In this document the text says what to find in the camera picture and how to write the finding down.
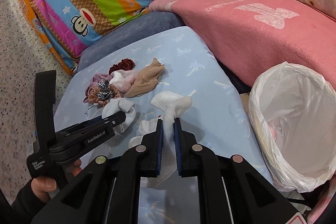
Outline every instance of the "human hand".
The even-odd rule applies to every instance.
[[[82,161],[80,159],[76,160],[73,163],[72,174],[77,176],[82,168],[80,168]],[[48,193],[55,191],[57,189],[56,181],[52,178],[46,176],[39,176],[36,179],[31,181],[31,189],[36,195],[36,197],[44,203],[47,203],[50,200]]]

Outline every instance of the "blue tablecloth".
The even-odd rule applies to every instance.
[[[83,103],[84,91],[95,73],[107,73],[121,59],[131,58],[142,69],[156,57],[166,73],[155,89],[135,102],[137,116],[123,135],[115,136],[83,157],[83,164],[98,155],[116,157],[127,150],[130,138],[138,134],[139,123],[162,115],[151,105],[163,90],[188,95],[193,105],[181,117],[182,129],[194,133],[198,143],[217,155],[240,154],[271,182],[256,137],[251,129],[238,92],[216,62],[204,41],[189,27],[179,27],[130,44],[88,68],[71,80],[56,111],[55,129],[60,130],[101,114]],[[175,172],[157,188],[140,190],[140,224],[198,224],[199,204],[196,178],[180,178]]]

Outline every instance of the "beige sock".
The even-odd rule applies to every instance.
[[[129,89],[125,96],[134,97],[154,89],[158,83],[158,77],[164,69],[165,66],[154,58],[153,62],[149,66],[139,71],[138,78],[135,80],[133,86]]]

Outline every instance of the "black sleeve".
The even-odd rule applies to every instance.
[[[17,194],[12,208],[22,224],[30,224],[33,217],[46,205],[33,193],[30,180]]]

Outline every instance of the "pink blanket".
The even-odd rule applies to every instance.
[[[336,88],[336,22],[296,0],[154,0],[149,9],[181,16],[250,86],[287,61],[317,71]]]

